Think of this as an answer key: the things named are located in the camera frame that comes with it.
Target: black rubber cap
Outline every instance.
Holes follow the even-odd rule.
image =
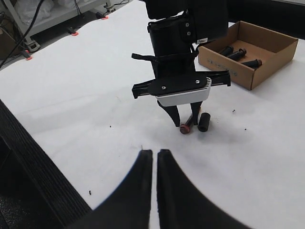
[[[198,124],[198,130],[201,132],[207,132],[209,129],[211,116],[209,113],[202,113]]]

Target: black cylinder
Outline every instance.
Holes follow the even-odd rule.
[[[184,135],[188,134],[191,131],[193,125],[193,115],[191,115],[185,124],[180,125],[180,132]]]
[[[201,132],[207,132],[209,129],[211,116],[209,113],[202,113],[198,124],[198,130]]]
[[[225,47],[225,49],[222,52],[220,52],[220,54],[222,56],[228,56],[228,55],[232,54],[233,51],[234,51],[234,48],[232,46],[227,46],[227,47]]]
[[[233,52],[232,54],[228,55],[227,57],[231,60],[237,61],[244,57],[247,53],[246,49],[239,49],[237,52]]]
[[[254,61],[243,62],[242,64],[246,65],[250,68],[258,68],[258,67],[262,66],[263,62],[262,62],[262,60],[256,59]]]

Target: dark floor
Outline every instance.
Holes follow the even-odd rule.
[[[61,228],[14,154],[0,139],[0,229]]]

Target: label sticker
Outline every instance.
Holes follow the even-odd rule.
[[[200,40],[197,40],[197,44],[202,44],[202,43],[207,43],[208,42],[208,38],[203,38]]]
[[[207,59],[207,62],[209,64],[211,64],[211,65],[214,65],[216,68],[218,68],[220,70],[227,70],[227,71],[229,71],[230,75],[237,76],[237,72],[236,71],[234,71],[232,69],[229,69],[229,68],[225,67],[224,65],[217,63],[216,61],[213,61],[211,59]]]

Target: black cable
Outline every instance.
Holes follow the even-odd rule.
[[[113,7],[113,6],[118,6],[118,5],[125,5],[125,4],[129,3],[129,1],[130,1],[130,0],[123,0],[123,1],[121,1],[120,3],[116,3],[116,4],[112,5],[112,7]]]
[[[40,0],[40,2],[38,3],[38,6],[36,8],[33,20],[30,24],[30,26],[28,27],[28,29],[26,30],[26,32],[24,33],[24,35],[22,36],[22,38],[17,42],[17,44],[15,45],[15,47],[13,48],[13,50],[9,53],[9,55],[1,62],[0,64],[0,69],[4,66],[5,62],[9,59],[9,57],[13,54],[13,52],[15,51],[15,49],[18,48],[18,46],[22,43],[22,41],[24,40],[24,38],[29,34],[30,30],[33,28],[33,25],[37,19],[39,10],[41,8],[41,5],[43,4],[44,0]]]
[[[74,0],[74,4],[75,4],[75,6],[76,6],[76,10],[77,10],[77,16],[82,15],[82,12],[81,12],[81,10],[80,10],[80,8],[79,8],[79,6],[78,6],[78,4],[77,4],[77,1],[76,1],[76,0]]]

